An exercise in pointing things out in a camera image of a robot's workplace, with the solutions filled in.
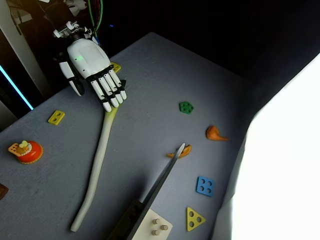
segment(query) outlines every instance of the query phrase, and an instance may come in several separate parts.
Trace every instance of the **bright white area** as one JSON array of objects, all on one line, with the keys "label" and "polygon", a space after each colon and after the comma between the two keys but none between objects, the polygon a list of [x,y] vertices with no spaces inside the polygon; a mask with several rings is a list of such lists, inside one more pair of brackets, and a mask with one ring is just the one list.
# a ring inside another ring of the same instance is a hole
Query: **bright white area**
[{"label": "bright white area", "polygon": [[253,119],[232,240],[320,240],[320,56]]}]

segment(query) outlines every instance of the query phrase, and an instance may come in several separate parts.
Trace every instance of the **dark background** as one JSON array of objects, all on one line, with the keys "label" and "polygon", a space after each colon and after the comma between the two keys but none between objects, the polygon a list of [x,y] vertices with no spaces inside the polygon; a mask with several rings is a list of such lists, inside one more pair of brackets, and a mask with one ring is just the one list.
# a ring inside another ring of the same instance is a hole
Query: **dark background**
[{"label": "dark background", "polygon": [[[54,28],[43,19],[37,1],[19,2],[34,19],[20,28],[52,90],[58,92],[67,81],[53,58],[63,44],[53,39]],[[155,32],[221,65],[244,77],[239,112],[251,116],[320,52],[319,9],[315,0],[104,1],[98,37],[112,57]],[[51,16],[57,14],[54,7],[49,10]],[[63,17],[56,19],[64,22]],[[91,27],[89,19],[88,8],[77,16],[80,23]],[[32,101],[37,105],[42,100]]]}]

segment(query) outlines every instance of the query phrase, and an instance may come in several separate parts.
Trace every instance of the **back of robotic hand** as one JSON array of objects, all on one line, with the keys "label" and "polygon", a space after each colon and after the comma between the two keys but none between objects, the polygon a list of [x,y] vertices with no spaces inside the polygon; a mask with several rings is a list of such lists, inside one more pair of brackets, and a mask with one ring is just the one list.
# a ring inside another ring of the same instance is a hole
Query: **back of robotic hand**
[{"label": "back of robotic hand", "polygon": [[68,56],[61,54],[59,65],[71,87],[79,96],[82,96],[85,90],[80,80],[77,79],[75,71],[89,82],[104,109],[111,112],[111,106],[117,108],[127,99],[125,81],[119,80],[106,53],[94,41],[94,38],[90,39],[90,32],[86,27],[80,28],[76,22],[67,22],[64,29],[53,32],[58,38],[72,39],[71,45],[67,48]]}]

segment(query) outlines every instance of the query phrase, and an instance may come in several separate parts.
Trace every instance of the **blue block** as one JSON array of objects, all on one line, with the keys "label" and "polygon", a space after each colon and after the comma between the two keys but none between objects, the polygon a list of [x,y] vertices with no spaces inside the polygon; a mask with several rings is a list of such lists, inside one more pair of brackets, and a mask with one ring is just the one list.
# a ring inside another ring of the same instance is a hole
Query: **blue block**
[{"label": "blue block", "polygon": [[210,178],[199,176],[196,184],[196,191],[200,194],[212,197],[215,190],[215,181]]}]

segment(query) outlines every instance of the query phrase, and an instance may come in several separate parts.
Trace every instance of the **yellow triangle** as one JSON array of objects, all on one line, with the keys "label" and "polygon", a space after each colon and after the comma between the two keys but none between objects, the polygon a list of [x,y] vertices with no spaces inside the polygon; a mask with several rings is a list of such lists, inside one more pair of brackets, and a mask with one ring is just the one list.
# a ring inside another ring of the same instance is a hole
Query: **yellow triangle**
[{"label": "yellow triangle", "polygon": [[206,221],[206,219],[193,210],[191,207],[186,208],[186,230],[192,231],[196,227],[200,226]]}]

